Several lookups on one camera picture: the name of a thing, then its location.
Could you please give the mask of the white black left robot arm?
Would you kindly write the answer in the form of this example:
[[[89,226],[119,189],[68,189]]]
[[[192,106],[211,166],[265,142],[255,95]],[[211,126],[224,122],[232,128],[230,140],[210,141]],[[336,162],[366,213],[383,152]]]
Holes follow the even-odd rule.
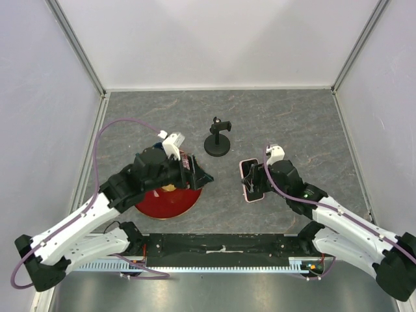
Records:
[[[30,287],[46,291],[60,283],[76,260],[88,257],[76,243],[103,223],[140,203],[146,193],[173,185],[176,189],[200,190],[214,179],[193,154],[167,155],[150,147],[136,154],[133,163],[108,178],[78,210],[52,228],[33,237],[20,235],[14,244],[31,279]]]

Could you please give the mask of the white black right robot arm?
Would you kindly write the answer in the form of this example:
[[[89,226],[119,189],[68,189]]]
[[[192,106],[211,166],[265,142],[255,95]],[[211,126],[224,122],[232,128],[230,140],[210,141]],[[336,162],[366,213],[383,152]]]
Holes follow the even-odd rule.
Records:
[[[415,292],[415,236],[397,235],[352,213],[320,188],[306,183],[291,161],[272,165],[257,159],[239,164],[247,201],[274,192],[297,214],[310,219],[314,233],[298,239],[299,251],[347,262],[372,276],[381,289],[405,302]]]

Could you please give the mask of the phone with pink case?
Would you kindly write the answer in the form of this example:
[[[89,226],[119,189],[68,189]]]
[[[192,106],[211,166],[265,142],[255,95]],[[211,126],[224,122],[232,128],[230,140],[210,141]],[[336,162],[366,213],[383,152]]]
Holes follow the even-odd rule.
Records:
[[[261,201],[265,197],[262,192],[254,190],[254,183],[247,178],[251,176],[250,170],[252,169],[252,166],[256,166],[258,164],[259,161],[256,158],[246,159],[239,163],[244,199],[248,203]]]

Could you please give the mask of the black phone stand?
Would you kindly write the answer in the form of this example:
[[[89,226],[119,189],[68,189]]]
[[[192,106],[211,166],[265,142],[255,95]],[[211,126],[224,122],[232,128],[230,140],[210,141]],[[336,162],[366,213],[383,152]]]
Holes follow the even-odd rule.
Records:
[[[230,121],[223,122],[217,117],[213,118],[213,123],[209,129],[210,135],[204,141],[204,149],[210,156],[221,157],[229,152],[231,147],[230,140],[220,132],[230,132],[231,127]]]

